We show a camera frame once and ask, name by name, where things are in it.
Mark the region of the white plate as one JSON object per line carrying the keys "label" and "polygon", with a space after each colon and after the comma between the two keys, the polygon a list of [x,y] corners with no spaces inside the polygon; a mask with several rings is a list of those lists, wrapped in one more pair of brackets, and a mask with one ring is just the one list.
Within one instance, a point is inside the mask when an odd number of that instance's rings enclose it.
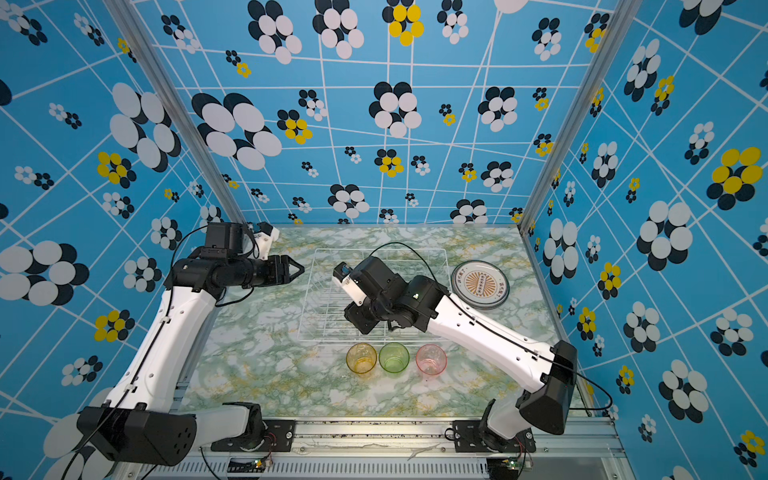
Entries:
{"label": "white plate", "polygon": [[471,260],[454,268],[451,273],[451,289],[471,307],[491,310],[507,301],[510,284],[497,266],[481,260]]}

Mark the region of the yellow drinking glass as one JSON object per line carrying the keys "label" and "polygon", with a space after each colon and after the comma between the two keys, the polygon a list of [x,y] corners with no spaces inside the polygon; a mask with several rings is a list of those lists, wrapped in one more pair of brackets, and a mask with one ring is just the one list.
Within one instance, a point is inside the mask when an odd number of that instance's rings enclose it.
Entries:
{"label": "yellow drinking glass", "polygon": [[355,374],[364,375],[372,371],[378,361],[376,349],[368,343],[357,343],[349,348],[345,357],[348,369]]}

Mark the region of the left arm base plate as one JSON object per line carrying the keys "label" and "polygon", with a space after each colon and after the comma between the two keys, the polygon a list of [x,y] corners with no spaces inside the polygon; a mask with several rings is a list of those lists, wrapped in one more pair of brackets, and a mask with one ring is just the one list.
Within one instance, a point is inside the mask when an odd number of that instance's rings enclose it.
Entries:
{"label": "left arm base plate", "polygon": [[262,420],[253,429],[232,438],[213,442],[214,452],[283,453],[292,448],[297,421],[293,419]]}

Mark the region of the green drinking glass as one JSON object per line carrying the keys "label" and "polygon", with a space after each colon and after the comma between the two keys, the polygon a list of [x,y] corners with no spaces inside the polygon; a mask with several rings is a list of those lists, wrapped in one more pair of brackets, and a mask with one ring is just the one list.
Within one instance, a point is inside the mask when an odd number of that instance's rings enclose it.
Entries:
{"label": "green drinking glass", "polygon": [[410,353],[405,345],[399,342],[386,343],[378,352],[379,364],[387,373],[403,372],[410,363]]}

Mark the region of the pink drinking glass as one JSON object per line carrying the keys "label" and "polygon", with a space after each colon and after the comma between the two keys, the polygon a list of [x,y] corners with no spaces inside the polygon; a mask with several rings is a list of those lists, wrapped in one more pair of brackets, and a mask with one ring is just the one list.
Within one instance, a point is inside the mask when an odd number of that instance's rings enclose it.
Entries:
{"label": "pink drinking glass", "polygon": [[420,347],[415,360],[419,371],[428,376],[442,374],[448,363],[446,352],[437,344],[425,344]]}

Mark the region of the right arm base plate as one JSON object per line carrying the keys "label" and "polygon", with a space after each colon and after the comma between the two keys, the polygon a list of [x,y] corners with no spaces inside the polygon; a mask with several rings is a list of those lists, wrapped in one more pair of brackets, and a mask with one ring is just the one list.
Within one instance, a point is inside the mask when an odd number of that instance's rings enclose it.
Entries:
{"label": "right arm base plate", "polygon": [[537,450],[533,433],[530,429],[520,432],[515,437],[504,440],[501,436],[481,427],[480,420],[455,420],[445,431],[458,453],[510,453],[522,455],[535,453]]}

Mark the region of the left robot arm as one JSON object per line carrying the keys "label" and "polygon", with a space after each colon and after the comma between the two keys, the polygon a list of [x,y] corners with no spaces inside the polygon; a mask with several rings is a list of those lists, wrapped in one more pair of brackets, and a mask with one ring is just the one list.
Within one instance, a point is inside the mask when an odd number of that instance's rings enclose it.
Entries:
{"label": "left robot arm", "polygon": [[219,441],[251,449],[267,439],[261,408],[235,402],[180,414],[173,405],[194,370],[226,291],[291,283],[304,271],[271,247],[279,230],[261,222],[204,227],[205,242],[173,258],[156,317],[137,354],[101,405],[77,420],[83,445],[115,463],[175,466],[190,452]]}

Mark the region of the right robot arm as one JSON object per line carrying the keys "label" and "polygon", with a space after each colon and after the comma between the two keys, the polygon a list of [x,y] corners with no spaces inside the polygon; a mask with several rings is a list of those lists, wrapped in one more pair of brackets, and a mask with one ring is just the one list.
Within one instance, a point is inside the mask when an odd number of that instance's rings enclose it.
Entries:
{"label": "right robot arm", "polygon": [[405,281],[375,256],[355,267],[339,263],[333,278],[351,299],[345,319],[362,334],[380,322],[413,327],[475,353],[521,387],[519,397],[487,405],[479,436],[489,449],[502,451],[531,427],[564,433],[576,384],[577,352],[571,344],[550,345],[518,334],[471,308],[435,279],[416,275]]}

